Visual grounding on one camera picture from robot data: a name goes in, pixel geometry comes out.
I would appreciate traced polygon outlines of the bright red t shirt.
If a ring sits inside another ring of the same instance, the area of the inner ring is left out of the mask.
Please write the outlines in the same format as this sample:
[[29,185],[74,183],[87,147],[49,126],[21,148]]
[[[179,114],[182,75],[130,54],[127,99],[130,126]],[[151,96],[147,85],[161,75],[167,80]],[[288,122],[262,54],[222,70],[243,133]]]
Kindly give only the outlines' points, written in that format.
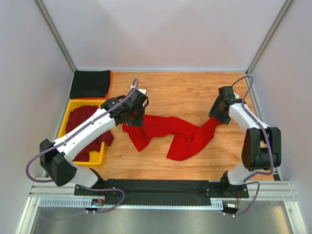
[[198,154],[214,138],[215,130],[221,122],[215,117],[209,118],[200,127],[177,117],[160,117],[145,115],[143,126],[136,127],[123,124],[126,132],[140,152],[156,137],[173,135],[167,158],[184,161]]

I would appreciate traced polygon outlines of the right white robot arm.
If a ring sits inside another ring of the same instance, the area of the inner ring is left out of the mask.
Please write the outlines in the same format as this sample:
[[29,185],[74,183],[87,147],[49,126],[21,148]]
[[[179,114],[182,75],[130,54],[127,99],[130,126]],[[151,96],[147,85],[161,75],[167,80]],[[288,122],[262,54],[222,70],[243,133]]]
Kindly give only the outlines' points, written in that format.
[[251,112],[244,99],[231,86],[218,89],[209,114],[222,124],[235,121],[245,133],[241,162],[224,173],[224,178],[233,186],[245,184],[255,175],[272,174],[281,165],[281,131],[270,127]]

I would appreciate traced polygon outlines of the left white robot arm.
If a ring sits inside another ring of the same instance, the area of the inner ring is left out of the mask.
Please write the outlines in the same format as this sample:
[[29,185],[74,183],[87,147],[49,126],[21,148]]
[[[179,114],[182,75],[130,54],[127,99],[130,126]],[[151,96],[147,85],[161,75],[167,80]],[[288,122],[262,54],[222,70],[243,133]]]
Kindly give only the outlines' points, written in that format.
[[57,186],[74,183],[88,188],[102,178],[91,168],[73,163],[87,145],[120,124],[142,126],[145,107],[149,104],[144,89],[133,88],[127,96],[107,99],[86,121],[61,138],[40,144],[40,165]]

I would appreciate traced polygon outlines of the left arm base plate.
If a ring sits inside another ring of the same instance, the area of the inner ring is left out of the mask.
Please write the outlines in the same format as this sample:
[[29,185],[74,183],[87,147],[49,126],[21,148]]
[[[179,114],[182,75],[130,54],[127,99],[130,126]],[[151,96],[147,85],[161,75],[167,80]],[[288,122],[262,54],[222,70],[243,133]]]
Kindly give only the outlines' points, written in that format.
[[76,185],[74,190],[74,195],[78,196],[108,196],[116,197],[121,196],[122,193],[116,191],[118,188],[118,181],[114,179],[104,180],[102,182],[98,181],[92,188],[85,189],[80,185]]

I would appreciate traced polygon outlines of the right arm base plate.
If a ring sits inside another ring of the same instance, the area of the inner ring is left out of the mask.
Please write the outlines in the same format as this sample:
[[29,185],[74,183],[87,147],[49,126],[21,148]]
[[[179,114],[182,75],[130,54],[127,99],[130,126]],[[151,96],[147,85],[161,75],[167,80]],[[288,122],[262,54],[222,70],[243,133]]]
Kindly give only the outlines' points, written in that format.
[[249,193],[246,185],[231,185],[221,182],[205,181],[200,184],[205,195],[209,198],[248,198]]

